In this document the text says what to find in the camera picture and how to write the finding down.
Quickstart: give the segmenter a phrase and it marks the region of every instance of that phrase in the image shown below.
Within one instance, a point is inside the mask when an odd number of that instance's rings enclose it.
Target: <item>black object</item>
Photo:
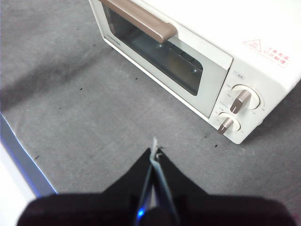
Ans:
[[[139,211],[150,166],[147,149],[130,170],[101,194],[59,194],[31,202],[18,226],[174,226],[168,209]],[[295,226],[286,208],[260,197],[208,195],[159,150],[159,161],[182,226]]]

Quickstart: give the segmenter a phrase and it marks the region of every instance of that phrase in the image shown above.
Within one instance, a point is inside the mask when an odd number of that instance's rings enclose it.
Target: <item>blue light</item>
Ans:
[[[143,209],[139,209],[138,210],[138,214],[137,214],[138,219],[140,219],[143,215],[144,215],[144,210]]]

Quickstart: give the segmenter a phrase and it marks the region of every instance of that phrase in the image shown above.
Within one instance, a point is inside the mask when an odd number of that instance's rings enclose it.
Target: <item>control knob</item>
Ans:
[[[220,113],[219,121],[222,122],[221,126],[218,129],[218,132],[220,134],[224,134],[228,129],[232,131],[238,131],[240,129],[240,123],[238,122],[238,120],[228,113]]]
[[[239,93],[230,108],[231,112],[234,114],[237,114],[244,106],[248,109],[255,109],[260,104],[259,96],[250,87],[236,85],[233,87],[232,92]]]

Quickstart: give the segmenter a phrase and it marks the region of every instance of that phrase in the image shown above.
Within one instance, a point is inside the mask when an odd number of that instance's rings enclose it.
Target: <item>toaster oven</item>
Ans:
[[[89,1],[110,46],[236,144],[301,79],[298,1]]]

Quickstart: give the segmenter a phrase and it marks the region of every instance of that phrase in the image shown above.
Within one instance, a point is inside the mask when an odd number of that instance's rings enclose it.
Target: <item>oven door handle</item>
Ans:
[[[171,23],[165,23],[131,0],[100,0],[100,2],[160,43],[178,33]]]

